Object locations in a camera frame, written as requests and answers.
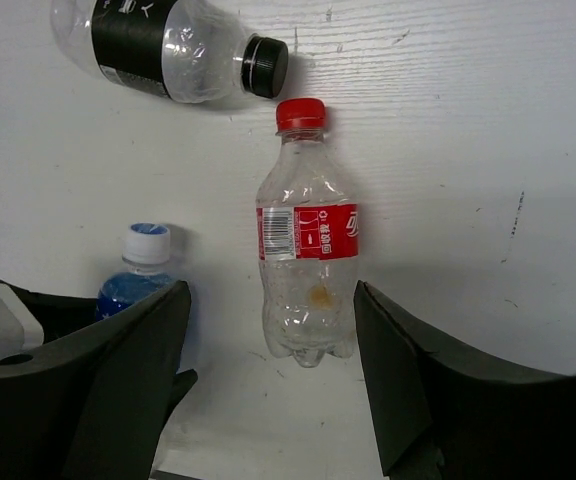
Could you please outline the clear bottle red label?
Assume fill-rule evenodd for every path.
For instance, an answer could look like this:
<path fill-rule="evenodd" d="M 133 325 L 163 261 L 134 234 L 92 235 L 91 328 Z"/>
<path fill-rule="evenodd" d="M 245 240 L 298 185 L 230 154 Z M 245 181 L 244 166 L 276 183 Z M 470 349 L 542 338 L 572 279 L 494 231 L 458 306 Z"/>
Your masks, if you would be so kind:
<path fill-rule="evenodd" d="M 269 352 L 315 368 L 354 352 L 359 206 L 326 144 L 316 98 L 276 109 L 278 159 L 256 195 L 262 325 Z"/>

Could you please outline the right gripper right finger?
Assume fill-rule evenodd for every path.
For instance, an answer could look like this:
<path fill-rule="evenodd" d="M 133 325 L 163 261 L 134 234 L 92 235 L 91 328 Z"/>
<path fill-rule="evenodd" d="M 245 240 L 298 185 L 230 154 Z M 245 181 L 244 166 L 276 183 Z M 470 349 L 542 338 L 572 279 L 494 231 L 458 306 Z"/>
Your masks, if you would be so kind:
<path fill-rule="evenodd" d="M 485 353 L 366 282 L 354 307 L 388 479 L 576 479 L 576 375 Z"/>

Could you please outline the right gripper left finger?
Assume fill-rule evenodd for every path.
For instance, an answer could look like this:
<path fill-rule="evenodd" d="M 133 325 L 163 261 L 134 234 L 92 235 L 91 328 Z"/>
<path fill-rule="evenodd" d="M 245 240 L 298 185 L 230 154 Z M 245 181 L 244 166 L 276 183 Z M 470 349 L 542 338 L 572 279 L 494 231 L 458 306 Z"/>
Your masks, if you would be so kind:
<path fill-rule="evenodd" d="M 148 478 L 190 306 L 177 281 L 0 361 L 0 479 Z"/>

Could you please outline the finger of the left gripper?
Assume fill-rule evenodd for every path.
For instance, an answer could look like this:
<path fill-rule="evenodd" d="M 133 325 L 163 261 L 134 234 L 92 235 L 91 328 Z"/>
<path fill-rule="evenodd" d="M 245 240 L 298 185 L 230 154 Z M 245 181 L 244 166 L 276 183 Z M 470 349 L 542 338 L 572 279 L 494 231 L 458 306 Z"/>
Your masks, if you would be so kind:
<path fill-rule="evenodd" d="M 167 419 L 170 419 L 174 410 L 189 393 L 197 380 L 198 374 L 194 369 L 185 370 L 175 375 L 167 404 Z"/>
<path fill-rule="evenodd" d="M 50 295 L 7 285 L 33 314 L 44 332 L 44 344 L 65 337 L 95 322 L 96 300 Z"/>

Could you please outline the clear bottle black label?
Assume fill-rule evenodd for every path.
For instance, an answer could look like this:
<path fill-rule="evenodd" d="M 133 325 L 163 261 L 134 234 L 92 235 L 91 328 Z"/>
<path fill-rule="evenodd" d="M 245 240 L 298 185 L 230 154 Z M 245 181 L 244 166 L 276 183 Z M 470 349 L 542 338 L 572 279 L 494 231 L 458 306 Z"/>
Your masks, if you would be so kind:
<path fill-rule="evenodd" d="M 50 24 L 62 54 L 89 75 L 181 104 L 275 99 L 288 71 L 283 41 L 208 1 L 54 1 Z"/>

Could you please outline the clear bottle blue label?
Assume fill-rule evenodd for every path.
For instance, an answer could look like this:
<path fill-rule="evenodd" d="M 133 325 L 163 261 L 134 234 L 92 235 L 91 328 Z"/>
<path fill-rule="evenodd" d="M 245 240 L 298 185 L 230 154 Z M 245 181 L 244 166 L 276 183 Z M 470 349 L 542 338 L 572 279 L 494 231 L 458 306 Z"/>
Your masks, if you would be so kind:
<path fill-rule="evenodd" d="M 180 280 L 172 267 L 171 231 L 160 223 L 128 227 L 122 243 L 122 269 L 101 285 L 95 320 L 102 321 Z"/>

